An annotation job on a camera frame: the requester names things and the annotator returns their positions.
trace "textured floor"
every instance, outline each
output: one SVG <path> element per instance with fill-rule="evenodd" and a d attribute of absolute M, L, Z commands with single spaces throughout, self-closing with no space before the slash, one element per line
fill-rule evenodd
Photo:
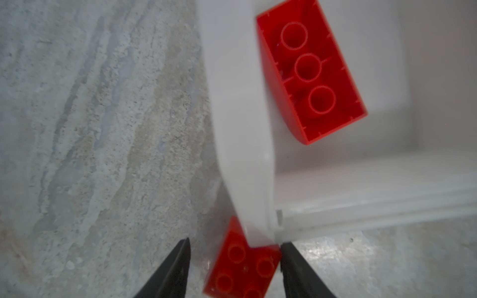
<path fill-rule="evenodd" d="M 194 1 L 0 1 L 0 297 L 132 297 L 186 236 L 200 297 L 232 213 Z M 296 245 L 341 298 L 477 297 L 476 227 Z"/>

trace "concrete floor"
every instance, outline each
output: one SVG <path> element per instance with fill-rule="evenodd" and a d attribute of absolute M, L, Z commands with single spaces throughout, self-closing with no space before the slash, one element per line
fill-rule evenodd
<path fill-rule="evenodd" d="M 0 71 L 0 297 L 132 297 L 186 236 L 200 297 L 233 207 L 194 1 L 0 1 Z M 476 227 L 296 246 L 340 298 L 477 297 Z"/>

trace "white bin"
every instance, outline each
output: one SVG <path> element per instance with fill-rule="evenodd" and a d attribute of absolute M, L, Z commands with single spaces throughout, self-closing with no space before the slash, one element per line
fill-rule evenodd
<path fill-rule="evenodd" d="M 266 86 L 255 16 L 197 0 L 222 176 L 253 247 L 477 213 L 477 4 L 321 0 L 369 115 L 312 145 Z"/>

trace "red lego brick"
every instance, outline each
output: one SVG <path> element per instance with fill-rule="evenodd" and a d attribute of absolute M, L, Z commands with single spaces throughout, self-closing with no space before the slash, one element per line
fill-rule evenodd
<path fill-rule="evenodd" d="M 316 0 L 289 0 L 257 16 L 265 78 L 293 135 L 311 144 L 367 115 Z"/>
<path fill-rule="evenodd" d="M 234 216 L 204 294 L 216 298 L 263 298 L 280 259 L 278 245 L 250 248 Z"/>

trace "lego brick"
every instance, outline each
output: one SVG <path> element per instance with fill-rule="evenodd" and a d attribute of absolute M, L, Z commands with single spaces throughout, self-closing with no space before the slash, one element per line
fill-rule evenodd
<path fill-rule="evenodd" d="M 278 245 L 250 248 L 234 216 L 204 293 L 215 298 L 263 298 L 280 259 Z"/>
<path fill-rule="evenodd" d="M 257 16 L 263 71 L 289 130 L 311 144 L 367 115 L 316 0 L 289 0 Z"/>

